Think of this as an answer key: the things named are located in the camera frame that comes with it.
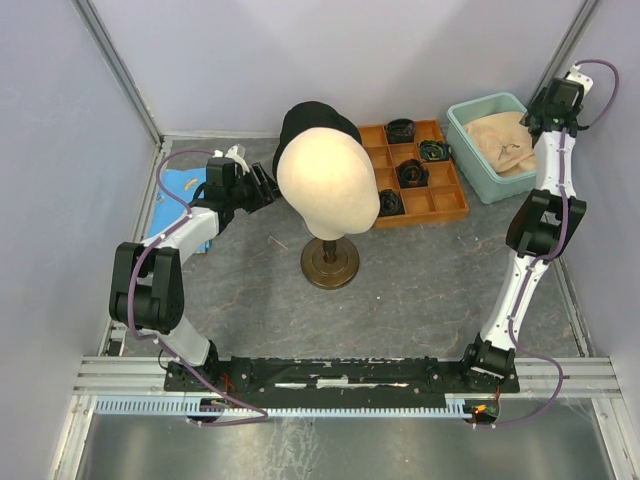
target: orange compartment tray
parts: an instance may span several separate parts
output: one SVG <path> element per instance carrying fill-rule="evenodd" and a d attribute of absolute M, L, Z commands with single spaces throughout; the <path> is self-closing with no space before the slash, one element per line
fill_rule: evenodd
<path fill-rule="evenodd" d="M 404 204 L 403 215 L 378 217 L 374 227 L 388 228 L 421 223 L 460 220 L 469 214 L 469 204 L 464 195 L 453 160 L 428 162 L 429 181 L 426 187 L 400 188 L 395 167 L 411 158 L 420 159 L 418 144 L 423 140 L 444 142 L 444 135 L 436 120 L 416 122 L 413 143 L 389 145 L 384 125 L 358 128 L 362 145 L 369 154 L 376 174 L 378 191 L 391 189 L 400 194 Z"/>

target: gray wall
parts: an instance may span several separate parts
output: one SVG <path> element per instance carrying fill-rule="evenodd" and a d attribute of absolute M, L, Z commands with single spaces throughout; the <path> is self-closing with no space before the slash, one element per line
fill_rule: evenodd
<path fill-rule="evenodd" d="M 0 15 L 0 477 L 45 478 L 153 145 L 69 0 Z"/>
<path fill-rule="evenodd" d="M 582 0 L 94 0 L 166 133 L 279 132 L 295 103 L 358 124 L 523 101 Z"/>
<path fill-rule="evenodd" d="M 600 57 L 620 69 L 617 102 L 602 123 L 578 136 L 573 168 L 583 224 L 566 252 L 578 300 L 599 354 L 610 355 L 636 431 L 640 431 L 640 2 L 602 2 L 572 60 Z M 583 123 L 609 98 L 612 75 L 594 79 Z"/>

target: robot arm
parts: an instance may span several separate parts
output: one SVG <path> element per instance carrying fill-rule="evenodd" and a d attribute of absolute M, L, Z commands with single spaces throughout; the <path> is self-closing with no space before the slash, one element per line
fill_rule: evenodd
<path fill-rule="evenodd" d="M 500 383 L 515 373 L 513 340 L 518 339 L 535 288 L 586 211 L 586 203 L 576 199 L 573 188 L 571 152 L 581 130 L 577 115 L 590 87 L 591 79 L 573 70 L 565 78 L 554 78 L 523 118 L 538 160 L 536 188 L 509 226 L 506 243 L 511 252 L 505 280 L 489 320 L 463 359 L 472 386 Z"/>
<path fill-rule="evenodd" d="M 142 262 L 136 280 L 136 330 L 153 335 L 190 365 L 203 367 L 207 374 L 212 374 L 217 364 L 217 350 L 184 316 L 182 265 L 200 245 L 226 228 L 236 209 L 252 213 L 275 201 L 275 183 L 260 164 L 249 168 L 243 157 L 244 148 L 240 146 L 232 147 L 224 157 L 216 152 L 207 164 L 205 183 L 198 187 L 203 195 L 194 198 L 191 211 L 141 243 L 122 243 L 114 261 L 109 313 L 114 320 L 127 324 L 134 266 L 142 252 L 160 240 Z"/>

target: fabric in bin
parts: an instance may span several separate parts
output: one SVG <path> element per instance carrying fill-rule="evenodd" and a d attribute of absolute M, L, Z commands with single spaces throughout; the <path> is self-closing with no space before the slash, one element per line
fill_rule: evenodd
<path fill-rule="evenodd" d="M 464 126 L 471 140 L 495 172 L 503 177 L 535 170 L 536 155 L 522 112 L 503 112 L 473 120 Z"/>

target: black mounting plate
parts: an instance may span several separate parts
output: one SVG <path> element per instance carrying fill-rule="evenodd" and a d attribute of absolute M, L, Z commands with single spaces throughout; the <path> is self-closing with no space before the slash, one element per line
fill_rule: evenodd
<path fill-rule="evenodd" d="M 437 359 L 239 358 L 219 363 L 221 376 L 235 390 L 229 393 L 261 408 L 442 408 L 446 393 L 487 393 L 495 385 L 473 389 L 465 383 L 460 361 Z M 225 390 L 225 381 L 211 379 Z M 184 367 L 170 362 L 164 389 L 206 392 Z M 517 377 L 500 385 L 501 393 L 518 393 Z"/>

